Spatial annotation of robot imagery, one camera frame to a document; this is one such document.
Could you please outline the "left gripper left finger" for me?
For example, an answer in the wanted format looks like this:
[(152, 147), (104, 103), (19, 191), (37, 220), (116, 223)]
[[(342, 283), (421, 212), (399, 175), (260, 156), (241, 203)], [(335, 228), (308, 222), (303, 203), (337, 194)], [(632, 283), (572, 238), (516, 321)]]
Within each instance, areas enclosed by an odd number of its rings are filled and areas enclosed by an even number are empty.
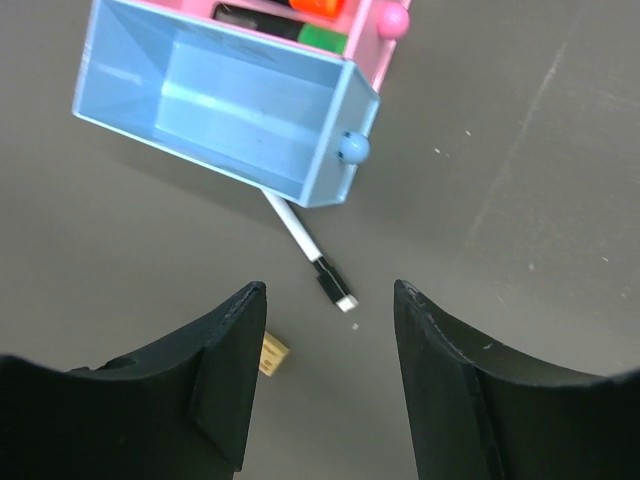
[(251, 282), (103, 366), (1, 359), (5, 479), (230, 479), (244, 463), (266, 326)]

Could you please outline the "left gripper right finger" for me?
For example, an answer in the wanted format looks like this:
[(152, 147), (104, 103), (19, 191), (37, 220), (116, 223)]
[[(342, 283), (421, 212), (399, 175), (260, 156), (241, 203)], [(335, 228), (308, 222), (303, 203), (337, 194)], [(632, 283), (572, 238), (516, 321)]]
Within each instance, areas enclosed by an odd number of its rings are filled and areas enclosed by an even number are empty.
[(394, 285), (394, 327), (422, 479), (635, 479), (639, 374), (524, 354)]

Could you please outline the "small orange sticky pad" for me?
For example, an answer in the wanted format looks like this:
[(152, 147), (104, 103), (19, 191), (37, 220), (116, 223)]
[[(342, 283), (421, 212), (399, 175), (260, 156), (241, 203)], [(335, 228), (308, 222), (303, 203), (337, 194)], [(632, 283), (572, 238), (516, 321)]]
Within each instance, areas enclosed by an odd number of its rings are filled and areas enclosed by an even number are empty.
[(290, 349), (271, 333), (266, 332), (263, 338), (259, 370), (271, 377), (288, 356)]

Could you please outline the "black white marker pen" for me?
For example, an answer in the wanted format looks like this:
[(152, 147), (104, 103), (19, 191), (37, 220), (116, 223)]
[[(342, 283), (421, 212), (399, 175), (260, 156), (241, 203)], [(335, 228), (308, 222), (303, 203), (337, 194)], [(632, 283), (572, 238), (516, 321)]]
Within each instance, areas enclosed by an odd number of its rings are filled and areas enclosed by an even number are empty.
[(330, 301), (343, 313), (355, 309), (359, 304), (358, 300), (336, 268), (316, 245), (288, 202), (266, 190), (263, 190), (262, 193), (307, 260), (314, 267), (316, 280)]

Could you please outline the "light blue drawer bin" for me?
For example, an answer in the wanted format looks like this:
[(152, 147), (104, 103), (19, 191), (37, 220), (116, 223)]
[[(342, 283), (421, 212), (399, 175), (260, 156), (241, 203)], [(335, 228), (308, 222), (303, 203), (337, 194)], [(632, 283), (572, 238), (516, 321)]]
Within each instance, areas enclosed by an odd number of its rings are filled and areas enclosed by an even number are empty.
[(96, 1), (74, 114), (306, 208), (344, 202), (380, 99), (351, 61), (141, 1)]

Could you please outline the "green black highlighter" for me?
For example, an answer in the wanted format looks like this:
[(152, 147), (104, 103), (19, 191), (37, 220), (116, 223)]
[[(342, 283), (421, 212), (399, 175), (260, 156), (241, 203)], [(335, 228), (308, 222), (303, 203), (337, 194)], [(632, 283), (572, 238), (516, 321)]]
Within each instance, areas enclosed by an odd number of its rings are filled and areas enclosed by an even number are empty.
[(338, 55), (344, 53), (348, 42), (346, 35), (315, 24), (231, 4), (218, 3), (213, 8), (212, 18)]

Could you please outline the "orange black highlighter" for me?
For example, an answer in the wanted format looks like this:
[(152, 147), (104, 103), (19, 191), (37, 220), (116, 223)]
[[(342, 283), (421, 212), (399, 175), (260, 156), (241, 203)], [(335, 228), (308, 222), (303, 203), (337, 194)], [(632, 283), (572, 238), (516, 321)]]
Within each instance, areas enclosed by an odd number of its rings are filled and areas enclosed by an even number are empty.
[(291, 8), (296, 11), (319, 15), (327, 18), (338, 17), (344, 7), (344, 0), (289, 0)]

